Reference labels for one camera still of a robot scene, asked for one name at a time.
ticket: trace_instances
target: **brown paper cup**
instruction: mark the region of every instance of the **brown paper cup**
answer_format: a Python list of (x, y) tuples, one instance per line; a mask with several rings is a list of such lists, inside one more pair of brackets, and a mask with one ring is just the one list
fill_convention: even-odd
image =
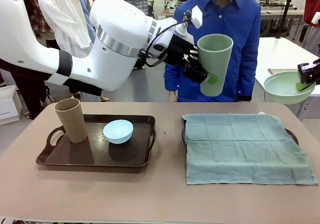
[(84, 115), (78, 99), (62, 100), (55, 105), (54, 109), (71, 142), (81, 143), (88, 137)]

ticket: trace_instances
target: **white shirt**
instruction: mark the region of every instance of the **white shirt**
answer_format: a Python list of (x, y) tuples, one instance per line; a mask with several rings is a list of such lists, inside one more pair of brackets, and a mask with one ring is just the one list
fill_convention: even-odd
[(87, 23), (79, 0), (38, 0), (45, 21), (54, 32), (61, 50), (86, 57), (92, 48)]

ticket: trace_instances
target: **light blue bowl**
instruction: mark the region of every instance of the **light blue bowl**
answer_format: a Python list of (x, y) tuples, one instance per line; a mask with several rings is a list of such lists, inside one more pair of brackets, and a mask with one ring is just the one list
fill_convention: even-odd
[(127, 120), (114, 120), (103, 128), (105, 138), (113, 144), (122, 144), (128, 141), (134, 132), (134, 125)]

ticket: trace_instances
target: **green towel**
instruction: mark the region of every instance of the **green towel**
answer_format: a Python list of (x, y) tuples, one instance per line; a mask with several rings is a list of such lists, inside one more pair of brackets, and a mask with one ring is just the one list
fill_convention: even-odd
[(189, 114), (182, 118), (188, 185), (318, 185), (308, 157), (275, 116)]

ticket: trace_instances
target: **green plastic cup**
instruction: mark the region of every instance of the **green plastic cup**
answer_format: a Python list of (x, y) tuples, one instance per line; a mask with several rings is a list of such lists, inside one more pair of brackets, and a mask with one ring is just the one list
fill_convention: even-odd
[(198, 58), (208, 78), (201, 83), (201, 92), (208, 97), (222, 93), (234, 41), (227, 35), (210, 34), (199, 39)]
[(316, 87), (316, 83), (313, 83), (299, 91), (296, 87), (298, 82), (300, 79), (297, 71), (283, 71), (268, 77), (264, 82), (264, 90), (275, 103), (297, 104), (307, 99)]

